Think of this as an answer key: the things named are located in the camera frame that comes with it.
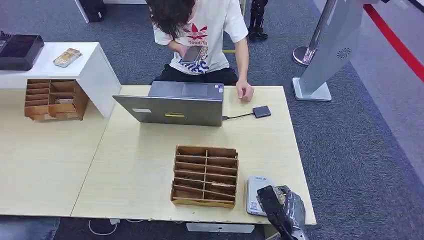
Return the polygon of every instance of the wooden organizer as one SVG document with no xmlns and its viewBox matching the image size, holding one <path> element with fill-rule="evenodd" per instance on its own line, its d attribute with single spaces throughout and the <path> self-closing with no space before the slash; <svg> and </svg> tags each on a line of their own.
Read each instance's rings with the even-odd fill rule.
<svg viewBox="0 0 424 240">
<path fill-rule="evenodd" d="M 89 97 L 75 79 L 28 79 L 24 115 L 32 120 L 83 120 Z"/>
<path fill-rule="evenodd" d="M 234 208 L 238 153 L 231 148 L 177 146 L 171 201 L 174 204 Z"/>
</svg>

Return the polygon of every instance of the gray laptop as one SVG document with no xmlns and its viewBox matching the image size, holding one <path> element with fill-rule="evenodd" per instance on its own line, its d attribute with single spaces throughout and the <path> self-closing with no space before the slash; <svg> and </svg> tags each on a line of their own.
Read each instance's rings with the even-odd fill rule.
<svg viewBox="0 0 424 240">
<path fill-rule="evenodd" d="M 224 85 L 154 81 L 148 96 L 113 98 L 141 123 L 222 125 Z"/>
</svg>

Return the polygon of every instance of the robotic arm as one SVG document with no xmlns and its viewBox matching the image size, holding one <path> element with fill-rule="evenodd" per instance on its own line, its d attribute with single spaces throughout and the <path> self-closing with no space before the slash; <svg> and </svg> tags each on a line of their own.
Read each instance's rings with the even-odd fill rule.
<svg viewBox="0 0 424 240">
<path fill-rule="evenodd" d="M 281 239 L 309 240 L 305 235 L 305 206 L 299 195 L 286 185 L 269 185 L 259 189 L 257 197 L 269 222 L 280 233 Z"/>
</svg>

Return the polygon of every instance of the light wood table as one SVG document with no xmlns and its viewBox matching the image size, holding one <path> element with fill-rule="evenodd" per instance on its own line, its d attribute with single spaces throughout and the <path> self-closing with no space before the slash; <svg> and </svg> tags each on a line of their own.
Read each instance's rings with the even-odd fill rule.
<svg viewBox="0 0 424 240">
<path fill-rule="evenodd" d="M 0 215 L 70 216 L 108 119 L 89 102 L 83 121 L 32 121 L 24 99 L 0 89 Z"/>
<path fill-rule="evenodd" d="M 149 86 L 122 86 L 120 94 L 146 96 Z M 139 123 L 116 104 L 98 146 L 72 217 L 269 224 L 246 213 L 246 183 L 252 175 L 288 185 L 305 204 L 306 224 L 316 223 L 282 87 L 255 87 L 240 103 L 224 90 L 224 114 L 237 116 L 268 105 L 272 116 L 227 120 L 222 127 Z M 239 178 L 234 209 L 174 205 L 170 201 L 176 145 L 235 148 Z"/>
</svg>

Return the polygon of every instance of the blue carpet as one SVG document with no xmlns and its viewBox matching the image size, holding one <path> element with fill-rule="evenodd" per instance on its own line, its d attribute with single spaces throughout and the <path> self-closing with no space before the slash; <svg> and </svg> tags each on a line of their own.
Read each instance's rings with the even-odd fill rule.
<svg viewBox="0 0 424 240">
<path fill-rule="evenodd" d="M 47 42 L 100 42 L 123 84 L 150 82 L 172 57 L 154 43 L 144 5 L 109 7 L 103 22 L 91 24 L 84 24 L 72 0 L 3 0 L 0 11 L 0 29 L 6 31 L 40 33 Z M 285 89 L 318 222 L 308 228 L 309 239 L 422 240 L 424 187 L 352 66 L 328 81 L 331 102 L 295 100 L 291 80 L 305 69 L 292 62 L 291 52 L 308 43 L 318 18 L 312 0 L 270 1 L 264 21 L 269 39 L 249 44 L 249 81 Z M 233 48 L 228 38 L 224 46 Z M 234 55 L 227 57 L 235 67 Z M 114 236 L 101 239 L 128 235 L 253 240 L 260 239 L 261 228 L 254 234 L 217 236 L 188 233 L 174 223 L 142 222 L 119 226 Z M 63 218 L 55 239 L 78 238 L 96 239 L 86 219 Z"/>
</svg>

